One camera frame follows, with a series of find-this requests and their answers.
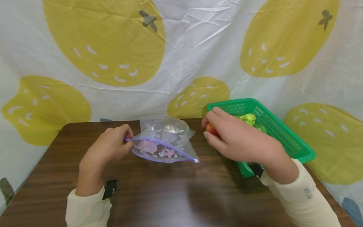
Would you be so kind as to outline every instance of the child's hand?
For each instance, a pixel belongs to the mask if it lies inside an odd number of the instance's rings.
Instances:
[[[276,139],[218,107],[214,107],[204,116],[202,127],[209,122],[215,127],[221,139],[208,132],[205,132],[204,136],[212,147],[229,159],[265,164],[272,156],[287,155]]]
[[[202,127],[212,123],[221,139],[204,132],[209,145],[222,155],[238,162],[262,164],[276,182],[287,184],[299,176],[299,169],[275,138],[236,119],[218,107],[209,111],[202,120]]]
[[[106,129],[88,149],[81,161],[81,165],[86,164],[105,168],[107,164],[119,161],[132,148],[131,141],[123,144],[125,135],[130,139],[134,137],[129,125]]]

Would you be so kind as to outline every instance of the clear plastic bag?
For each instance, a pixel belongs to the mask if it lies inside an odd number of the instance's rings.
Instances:
[[[172,117],[143,117],[140,127],[140,134],[133,139],[125,139],[134,142],[132,152],[137,156],[154,162],[199,163],[199,158],[189,141],[195,132],[189,129],[185,121]]]

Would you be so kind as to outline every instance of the left hand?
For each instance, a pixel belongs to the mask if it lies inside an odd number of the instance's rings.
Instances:
[[[88,149],[80,165],[105,168],[109,163],[119,161],[131,150],[133,145],[132,141],[123,144],[125,135],[130,139],[134,138],[134,134],[127,124],[106,129]]]

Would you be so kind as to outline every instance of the brown table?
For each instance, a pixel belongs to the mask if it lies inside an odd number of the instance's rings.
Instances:
[[[293,226],[279,201],[255,177],[243,178],[234,162],[206,143],[200,119],[186,120],[201,163],[163,164],[128,154],[106,175],[118,179],[109,226],[204,227]],[[65,226],[66,198],[76,187],[78,163],[88,147],[109,127],[138,121],[66,125],[16,194],[0,226]],[[343,227],[355,226],[313,175]]]

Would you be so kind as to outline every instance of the yellow fruit pattern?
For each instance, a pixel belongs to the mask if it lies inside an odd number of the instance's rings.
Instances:
[[[199,77],[169,103],[167,113],[176,118],[201,118],[211,102],[229,100],[228,86],[213,77]]]
[[[316,152],[309,167],[327,183],[347,185],[363,179],[363,123],[351,114],[318,103],[292,108],[285,124]]]
[[[44,0],[44,12],[63,54],[93,80],[136,86],[159,70],[165,31],[152,0]]]
[[[18,93],[1,112],[25,142],[36,146],[50,145],[64,125],[91,118],[91,107],[77,89],[36,75],[20,79]]]
[[[248,26],[242,69],[254,77],[298,73],[328,39],[339,0],[267,0]]]

